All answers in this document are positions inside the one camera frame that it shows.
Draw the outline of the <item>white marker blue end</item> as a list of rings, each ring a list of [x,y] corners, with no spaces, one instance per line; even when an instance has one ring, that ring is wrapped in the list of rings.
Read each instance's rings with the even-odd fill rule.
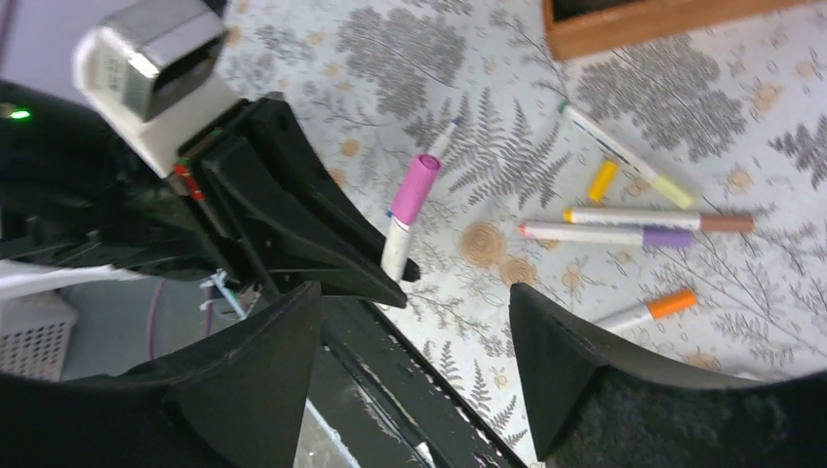
[[[446,150],[451,144],[453,133],[462,125],[462,118],[455,117],[451,119],[444,130],[435,138],[431,145],[425,151],[426,154],[434,156],[435,158],[442,158]]]

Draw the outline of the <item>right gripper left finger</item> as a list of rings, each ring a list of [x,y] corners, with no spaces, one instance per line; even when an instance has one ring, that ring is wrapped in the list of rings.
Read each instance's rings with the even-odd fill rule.
[[[290,467],[319,343],[321,289],[116,376],[3,375],[5,467]]]

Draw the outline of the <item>pale yellow pen cap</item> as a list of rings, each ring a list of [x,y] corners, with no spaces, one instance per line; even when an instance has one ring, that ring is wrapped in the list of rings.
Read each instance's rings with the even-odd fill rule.
[[[688,209],[693,202],[692,195],[666,175],[659,175],[650,185],[682,210]]]

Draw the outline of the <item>purple pen cap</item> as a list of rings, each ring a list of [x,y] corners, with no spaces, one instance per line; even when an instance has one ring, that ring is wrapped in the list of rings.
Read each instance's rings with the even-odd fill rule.
[[[644,247],[681,249],[691,245],[693,234],[685,229],[644,227],[642,245]]]

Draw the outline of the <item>orange pen cap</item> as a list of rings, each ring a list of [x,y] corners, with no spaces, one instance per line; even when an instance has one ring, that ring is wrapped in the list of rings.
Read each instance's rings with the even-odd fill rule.
[[[697,304],[695,293],[690,289],[682,289],[663,297],[649,301],[646,308],[655,320],[668,317]]]

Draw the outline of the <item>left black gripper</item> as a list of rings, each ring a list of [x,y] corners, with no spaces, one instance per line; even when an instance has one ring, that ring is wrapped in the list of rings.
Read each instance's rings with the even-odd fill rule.
[[[307,282],[327,297],[404,307],[383,235],[321,163],[276,94],[233,104],[156,175],[93,110],[3,82],[1,256],[110,265],[192,281],[223,271],[268,298]]]

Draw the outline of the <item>white marker pen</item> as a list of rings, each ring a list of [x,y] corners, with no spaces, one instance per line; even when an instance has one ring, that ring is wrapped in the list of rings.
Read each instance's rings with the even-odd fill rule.
[[[642,302],[633,307],[616,312],[597,321],[595,325],[609,332],[621,333],[634,327],[657,321],[647,310],[647,303],[648,301]]]
[[[431,154],[414,157],[390,205],[391,217],[380,266],[395,282],[401,281],[404,276],[413,226],[441,168],[441,161]]]
[[[565,209],[563,220],[573,224],[640,225],[701,232],[701,214],[708,213],[576,207]]]

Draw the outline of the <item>pink pen cap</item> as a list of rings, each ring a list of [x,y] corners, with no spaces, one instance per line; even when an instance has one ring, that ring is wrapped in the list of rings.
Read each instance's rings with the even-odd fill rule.
[[[390,205],[392,217],[406,226],[413,225],[441,169],[438,158],[415,156]]]

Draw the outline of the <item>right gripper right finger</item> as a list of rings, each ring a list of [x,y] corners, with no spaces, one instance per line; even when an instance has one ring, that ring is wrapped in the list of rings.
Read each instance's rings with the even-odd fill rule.
[[[509,314],[534,451],[549,467],[822,467],[826,375],[760,382],[656,354],[533,287]]]

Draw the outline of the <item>brown pen cap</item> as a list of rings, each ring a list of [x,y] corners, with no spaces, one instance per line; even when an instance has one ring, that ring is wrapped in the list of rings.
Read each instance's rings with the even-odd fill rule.
[[[701,232],[751,233],[755,220],[749,214],[701,214],[698,230]]]

